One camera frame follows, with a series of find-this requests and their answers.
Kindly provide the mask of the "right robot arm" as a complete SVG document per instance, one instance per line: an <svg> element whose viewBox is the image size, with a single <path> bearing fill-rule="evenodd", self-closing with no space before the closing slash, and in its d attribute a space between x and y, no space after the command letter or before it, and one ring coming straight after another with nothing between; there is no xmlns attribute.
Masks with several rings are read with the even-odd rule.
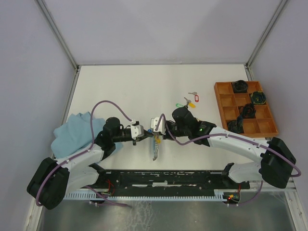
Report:
<svg viewBox="0 0 308 231"><path fill-rule="evenodd" d="M279 138L270 141L258 140L227 131L213 123L195 118L186 107L172 113L173 121L162 115L156 129L164 129L164 138L176 140L188 137L189 143L224 149L251 160L250 163L229 163L221 175L221 184L232 188L237 183L263 180L273 187L284 189L293 170L297 170L296 159Z"/></svg>

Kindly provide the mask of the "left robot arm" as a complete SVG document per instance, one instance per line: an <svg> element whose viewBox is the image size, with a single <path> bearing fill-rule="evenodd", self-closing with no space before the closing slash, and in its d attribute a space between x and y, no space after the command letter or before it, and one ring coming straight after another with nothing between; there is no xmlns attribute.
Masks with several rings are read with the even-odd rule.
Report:
<svg viewBox="0 0 308 231"><path fill-rule="evenodd" d="M153 137L138 122L124 128L116 117L107 119L94 142L79 152L53 160L45 158L39 165L26 191L35 198L39 206L54 209L64 197L80 188L106 184L105 170L98 164L109 157L118 142L137 142Z"/></svg>

